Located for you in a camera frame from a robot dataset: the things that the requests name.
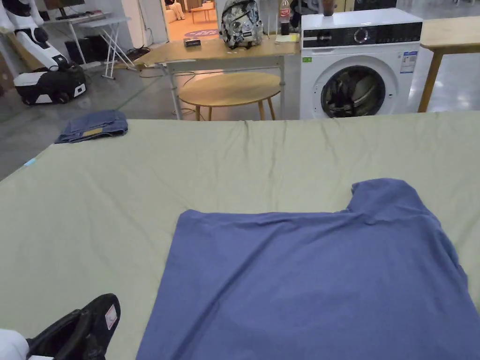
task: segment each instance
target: round wooden table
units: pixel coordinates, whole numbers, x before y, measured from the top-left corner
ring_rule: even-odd
[[[192,21],[193,23],[195,23],[195,13],[196,12],[204,12],[204,15],[205,15],[205,21],[207,21],[207,15],[208,15],[208,21],[210,21],[210,13],[208,12],[209,10],[215,10],[215,8],[193,8],[193,9],[190,9],[190,11],[192,12]]]
[[[200,107],[208,108],[208,120],[212,120],[212,108],[240,106],[258,103],[260,119],[265,120],[263,101],[268,101],[272,119],[275,113],[272,96],[280,93],[280,77],[265,72],[236,72],[210,76],[191,81],[179,91],[179,98],[195,105],[196,119],[200,120]]]

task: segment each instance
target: bed sheet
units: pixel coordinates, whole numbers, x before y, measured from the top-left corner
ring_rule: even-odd
[[[0,182],[0,326],[34,336],[113,292],[107,359],[134,359],[182,212],[334,212],[380,177],[439,218],[479,308],[479,116],[130,120],[120,138],[52,145]]]

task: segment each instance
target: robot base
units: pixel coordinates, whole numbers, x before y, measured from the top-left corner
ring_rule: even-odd
[[[84,71],[76,64],[64,71],[43,68],[26,72],[17,76],[14,84],[26,105],[66,104],[87,89]]]

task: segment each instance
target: black computer tower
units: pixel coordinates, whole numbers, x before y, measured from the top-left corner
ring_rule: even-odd
[[[78,43],[80,44],[80,48],[82,49],[82,53],[84,54],[85,61],[87,63],[97,61],[89,39],[78,39]],[[77,44],[75,44],[75,41],[65,41],[65,46],[67,47],[70,60],[80,65],[84,63],[82,60],[82,56],[78,51]]]
[[[78,39],[82,53],[84,54],[87,63],[94,61],[105,61],[108,55],[108,44],[100,35],[87,36]],[[65,41],[70,59],[77,63],[83,64],[82,57],[78,51],[75,41]]]

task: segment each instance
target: humanoid robot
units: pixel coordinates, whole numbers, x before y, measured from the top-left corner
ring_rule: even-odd
[[[14,79],[22,101],[27,105],[65,104],[86,91],[85,74],[48,42],[41,25],[35,0],[0,0],[0,33],[14,32],[20,44],[44,66]]]

